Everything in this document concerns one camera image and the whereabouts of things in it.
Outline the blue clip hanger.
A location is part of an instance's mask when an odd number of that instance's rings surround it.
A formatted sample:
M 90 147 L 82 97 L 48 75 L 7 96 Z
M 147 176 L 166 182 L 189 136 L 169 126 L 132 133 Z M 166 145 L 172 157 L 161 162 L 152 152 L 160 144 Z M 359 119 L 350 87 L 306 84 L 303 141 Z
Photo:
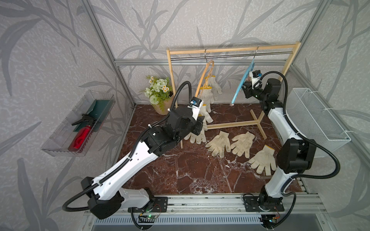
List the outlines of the blue clip hanger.
M 247 67 L 246 72 L 244 73 L 244 75 L 243 75 L 243 77 L 242 77 L 242 79 L 241 79 L 241 81 L 240 81 L 240 83 L 239 83 L 239 85 L 238 85 L 238 87 L 237 87 L 237 89 L 236 89 L 236 92 L 235 92 L 235 94 L 234 94 L 234 96 L 233 96 L 233 98 L 232 98 L 232 101 L 231 101 L 231 103 L 230 103 L 230 106 L 234 106 L 235 101 L 236 101 L 236 99 L 237 99 L 237 97 L 238 97 L 238 95 L 239 95 L 239 92 L 240 92 L 240 91 L 241 91 L 241 89 L 242 89 L 242 86 L 243 86 L 244 82 L 246 81 L 247 77 L 249 76 L 249 73 L 250 73 L 251 71 L 253 71 L 253 69 L 254 69 L 254 65 L 255 65 L 255 61 L 254 61 L 254 60 L 255 60 L 255 57 L 256 57 L 256 55 L 257 55 L 258 49 L 259 49 L 259 47 L 257 47 L 257 50 L 256 50 L 256 51 L 255 51 L 255 53 L 254 53 L 253 59 L 251 60 L 251 63 L 250 63 L 250 64 L 249 64 L 249 66 Z

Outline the orange clip hanger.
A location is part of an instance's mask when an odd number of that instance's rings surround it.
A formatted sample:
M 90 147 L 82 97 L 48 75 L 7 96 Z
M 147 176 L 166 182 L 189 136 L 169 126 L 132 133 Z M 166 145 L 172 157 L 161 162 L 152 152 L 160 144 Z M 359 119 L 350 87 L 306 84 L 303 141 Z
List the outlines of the orange clip hanger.
M 212 73 L 213 73 L 213 69 L 214 69 L 214 60 L 211 59 L 210 61 L 208 61 L 207 57 L 206 57 L 206 53 L 207 53 L 207 49 L 205 49 L 204 51 L 204 58 L 206 59 L 206 66 L 203 70 L 203 73 L 200 77 L 200 80 L 198 82 L 198 86 L 197 86 L 197 89 L 196 89 L 196 92 L 195 92 L 195 97 L 198 97 L 199 95 L 199 91 L 202 87 L 202 83 L 203 83 L 203 80 L 205 79 L 205 86 L 208 87 L 208 78 L 212 76 Z

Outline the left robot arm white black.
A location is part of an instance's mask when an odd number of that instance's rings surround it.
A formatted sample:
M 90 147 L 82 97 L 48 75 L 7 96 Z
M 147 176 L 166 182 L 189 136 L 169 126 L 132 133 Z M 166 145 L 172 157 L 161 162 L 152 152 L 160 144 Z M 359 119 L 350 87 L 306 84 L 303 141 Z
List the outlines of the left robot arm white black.
M 68 199 L 65 212 L 90 211 L 105 219 L 124 208 L 144 208 L 155 197 L 149 189 L 128 190 L 123 185 L 149 163 L 175 148 L 187 135 L 200 134 L 204 117 L 203 101 L 192 95 L 189 81 L 183 82 L 174 95 L 169 112 L 160 121 L 148 125 L 132 150 L 101 175 L 82 180 L 83 191 Z

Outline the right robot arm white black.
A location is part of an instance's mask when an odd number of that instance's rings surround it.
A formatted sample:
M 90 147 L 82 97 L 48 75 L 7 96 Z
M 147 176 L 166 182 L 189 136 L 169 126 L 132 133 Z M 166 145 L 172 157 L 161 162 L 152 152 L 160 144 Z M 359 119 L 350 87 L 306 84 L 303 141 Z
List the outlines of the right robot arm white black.
M 279 75 L 283 80 L 271 78 L 267 80 L 265 87 L 262 87 L 262 80 L 270 73 Z M 287 91 L 284 92 L 283 101 L 278 99 L 280 88 L 284 86 L 285 90 L 288 89 L 286 77 L 278 71 L 270 73 L 262 74 L 260 70 L 249 72 L 250 79 L 243 83 L 242 89 L 247 99 L 254 97 L 259 100 L 262 110 L 282 138 L 283 146 L 277 153 L 277 169 L 260 193 L 261 201 L 280 202 L 284 196 L 290 195 L 285 190 L 294 179 L 330 179 L 339 174 L 341 165 L 331 151 L 307 138 L 291 122 L 286 111 Z M 317 149 L 324 151 L 334 161 L 335 169 L 332 173 L 321 176 L 305 174 L 305 171 L 312 167 Z

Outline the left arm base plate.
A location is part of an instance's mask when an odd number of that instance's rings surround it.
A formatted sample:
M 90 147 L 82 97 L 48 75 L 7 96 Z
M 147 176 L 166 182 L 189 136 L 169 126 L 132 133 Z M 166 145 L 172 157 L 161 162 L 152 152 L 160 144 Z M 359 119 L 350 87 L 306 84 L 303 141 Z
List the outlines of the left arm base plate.
M 154 197 L 143 208 L 128 208 L 128 212 L 147 213 L 147 212 L 166 212 L 168 207 L 168 197 Z

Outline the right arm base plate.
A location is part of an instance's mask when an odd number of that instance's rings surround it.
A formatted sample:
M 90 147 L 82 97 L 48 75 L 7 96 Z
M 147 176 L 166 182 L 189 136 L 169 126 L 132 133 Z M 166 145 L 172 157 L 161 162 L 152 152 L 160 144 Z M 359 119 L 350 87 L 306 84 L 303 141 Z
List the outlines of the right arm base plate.
M 284 212 L 282 197 L 273 198 L 265 195 L 244 194 L 242 201 L 246 212 Z

